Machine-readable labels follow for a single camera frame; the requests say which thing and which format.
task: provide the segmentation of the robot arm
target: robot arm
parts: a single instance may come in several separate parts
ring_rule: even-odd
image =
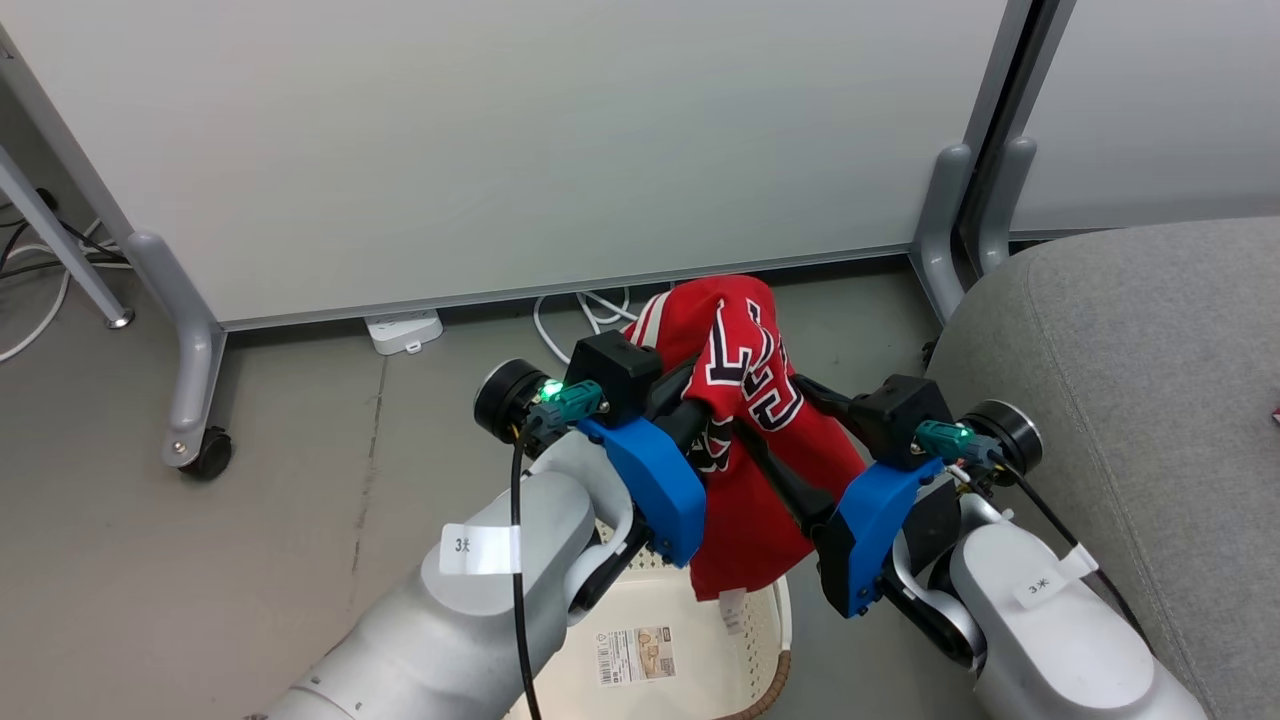
[[[641,547],[684,565],[701,543],[705,493],[684,455],[707,413],[680,398],[689,366],[659,377],[655,360],[605,333],[580,342],[564,383],[512,361],[476,396],[476,420],[504,442],[524,428],[521,445],[536,457],[521,484],[518,553],[535,674]],[[943,653],[980,671],[975,692],[1000,720],[1204,717],[1079,574],[1034,609],[1014,601],[1028,578],[1061,565],[984,500],[991,484],[1039,461],[1039,437],[1020,413],[988,401],[952,423],[937,386],[919,378],[895,375],[855,398],[794,382],[877,460],[844,497],[808,486],[750,427],[735,434],[814,543],[841,615],[887,597]],[[960,478],[943,471],[956,461]],[[507,527],[508,509],[504,493],[467,525]],[[616,529],[609,543],[599,542],[598,518]],[[503,717],[524,689],[511,578],[442,574],[449,550],[433,548],[266,716]]]
[[[609,462],[603,447],[572,433],[539,459],[521,488],[521,560],[534,673],[563,644],[572,623],[575,583],[581,585],[590,575],[584,568],[594,561],[593,551],[605,547],[593,544],[596,516],[616,519],[614,501],[625,500],[627,510],[631,503],[617,473],[612,483],[608,471],[584,482],[586,475],[563,471],[570,468],[600,469]],[[467,525],[507,525],[508,509],[504,493]],[[444,575],[440,553],[452,550],[431,548],[421,566],[370,607],[266,715],[271,720],[497,720],[506,715],[524,692],[512,633],[511,578]]]

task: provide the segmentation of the basket label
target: basket label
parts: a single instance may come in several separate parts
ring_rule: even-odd
[[[669,626],[613,630],[595,635],[596,678],[602,687],[630,685],[676,676]]]

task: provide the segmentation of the caster wheel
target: caster wheel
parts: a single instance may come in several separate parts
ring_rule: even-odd
[[[232,437],[219,427],[205,430],[200,441],[200,452],[191,462],[178,468],[188,478],[209,482],[223,474],[232,461]]]

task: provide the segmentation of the whiteboard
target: whiteboard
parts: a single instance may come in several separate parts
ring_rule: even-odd
[[[1079,0],[1015,231],[1280,214],[1280,4]]]
[[[1005,3],[0,8],[228,323],[901,250]]]

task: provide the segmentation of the gray cushion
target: gray cushion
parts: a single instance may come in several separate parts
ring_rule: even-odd
[[[980,281],[934,354],[1000,397],[1030,475],[1212,717],[1280,717],[1280,219],[1065,238]]]

